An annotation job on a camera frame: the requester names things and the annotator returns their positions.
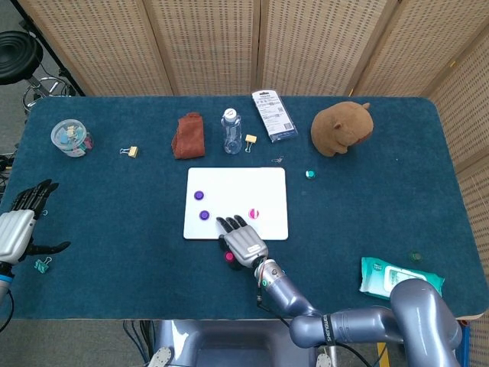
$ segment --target folded cloth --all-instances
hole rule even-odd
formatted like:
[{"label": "folded cloth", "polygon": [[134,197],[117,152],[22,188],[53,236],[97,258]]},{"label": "folded cloth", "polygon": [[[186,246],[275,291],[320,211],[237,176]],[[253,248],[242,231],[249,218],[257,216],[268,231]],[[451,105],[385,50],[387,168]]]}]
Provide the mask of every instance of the folded cloth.
[{"label": "folded cloth", "polygon": [[171,148],[176,159],[203,157],[204,121],[198,112],[187,113],[178,119],[178,128],[171,141]]}]

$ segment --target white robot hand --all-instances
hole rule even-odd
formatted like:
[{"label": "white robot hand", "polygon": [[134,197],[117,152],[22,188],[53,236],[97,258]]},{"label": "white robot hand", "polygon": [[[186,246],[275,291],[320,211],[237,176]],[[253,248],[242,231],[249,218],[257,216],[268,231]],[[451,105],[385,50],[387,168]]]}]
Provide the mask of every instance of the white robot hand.
[{"label": "white robot hand", "polygon": [[11,211],[0,215],[0,304],[14,277],[12,266],[24,260],[27,255],[52,255],[63,251],[70,243],[58,246],[36,246],[32,232],[42,213],[49,195],[57,189],[58,183],[45,180],[36,187],[17,195]]}]

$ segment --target black cable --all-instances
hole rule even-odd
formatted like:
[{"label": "black cable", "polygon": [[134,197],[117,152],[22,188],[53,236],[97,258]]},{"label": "black cable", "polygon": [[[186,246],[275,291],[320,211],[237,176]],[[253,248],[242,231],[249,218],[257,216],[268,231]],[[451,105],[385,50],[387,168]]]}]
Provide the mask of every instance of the black cable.
[{"label": "black cable", "polygon": [[281,315],[274,313],[270,308],[265,307],[261,303],[257,304],[257,306],[258,306],[258,308],[261,308],[262,310],[267,311],[268,313],[274,315],[278,320],[282,321],[285,326],[290,327],[289,323],[287,321],[285,321],[285,319]]},{"label": "black cable", "polygon": [[154,352],[153,352],[153,345],[151,342],[151,335],[150,335],[150,321],[140,320],[139,329],[141,330],[141,335],[143,336],[143,340],[146,343],[149,359],[151,359],[153,357]]},{"label": "black cable", "polygon": [[338,343],[336,342],[336,345],[337,346],[340,346],[342,348],[345,348],[347,350],[349,350],[350,352],[352,352],[353,354],[355,354],[358,359],[360,359],[364,365],[366,365],[367,367],[372,367],[372,365],[370,363],[368,363],[368,360],[366,360],[362,354],[360,354],[359,352],[357,352],[355,349],[351,348],[350,346],[346,345],[346,344],[343,344],[343,343]]},{"label": "black cable", "polygon": [[12,320],[12,317],[14,316],[14,309],[15,309],[15,303],[14,303],[14,296],[12,296],[12,292],[10,292],[10,289],[7,291],[8,296],[10,296],[10,304],[12,305],[12,308],[10,309],[10,315],[8,315],[7,321],[0,327],[0,333],[5,330],[7,327],[8,323],[10,323],[10,320]]},{"label": "black cable", "polygon": [[139,337],[138,332],[136,331],[136,326],[134,326],[134,320],[131,321],[131,326],[132,330],[134,331],[134,334],[136,335],[136,338],[138,339],[139,346],[141,347],[141,350],[144,353],[144,362],[148,363],[150,359],[147,357],[146,350],[144,349],[143,342],[141,341],[141,338]]},{"label": "black cable", "polygon": [[154,322],[151,321],[151,329],[153,330],[153,351],[156,349],[156,330],[154,329]]},{"label": "black cable", "polygon": [[141,354],[141,358],[143,359],[143,362],[144,363],[148,363],[149,361],[146,360],[146,356],[144,355],[143,351],[141,350],[141,347],[138,345],[138,342],[131,335],[131,333],[129,333],[129,330],[126,328],[125,323],[126,323],[126,320],[122,321],[122,329],[124,329],[124,331],[127,334],[127,336],[129,336],[129,338],[132,340],[132,342],[134,343],[134,345],[138,348],[139,354]]},{"label": "black cable", "polygon": [[387,350],[387,344],[384,345],[381,354],[379,354],[379,358],[375,359],[375,362],[372,364],[372,367],[375,367],[381,361],[382,356],[384,355],[386,350]]}]

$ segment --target clear plastic cup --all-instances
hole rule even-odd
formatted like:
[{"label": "clear plastic cup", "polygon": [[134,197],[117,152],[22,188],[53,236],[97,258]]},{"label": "clear plastic cup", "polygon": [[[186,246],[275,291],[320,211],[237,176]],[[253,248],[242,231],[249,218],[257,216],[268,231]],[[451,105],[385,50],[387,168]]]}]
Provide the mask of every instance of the clear plastic cup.
[{"label": "clear plastic cup", "polygon": [[51,131],[51,141],[69,157],[82,157],[93,147],[93,140],[78,120],[63,120]]}]

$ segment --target purple magnet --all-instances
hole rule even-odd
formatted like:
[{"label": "purple magnet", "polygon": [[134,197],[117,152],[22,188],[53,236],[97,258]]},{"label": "purple magnet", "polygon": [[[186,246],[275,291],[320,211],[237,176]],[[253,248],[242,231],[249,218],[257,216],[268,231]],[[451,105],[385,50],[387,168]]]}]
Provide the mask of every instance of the purple magnet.
[{"label": "purple magnet", "polygon": [[209,214],[209,212],[207,210],[203,210],[199,214],[199,217],[200,217],[201,220],[207,220],[207,219],[209,219],[210,216],[211,215]]},{"label": "purple magnet", "polygon": [[193,197],[195,197],[196,200],[202,200],[204,198],[204,193],[202,191],[196,191],[196,193],[193,194]]}]

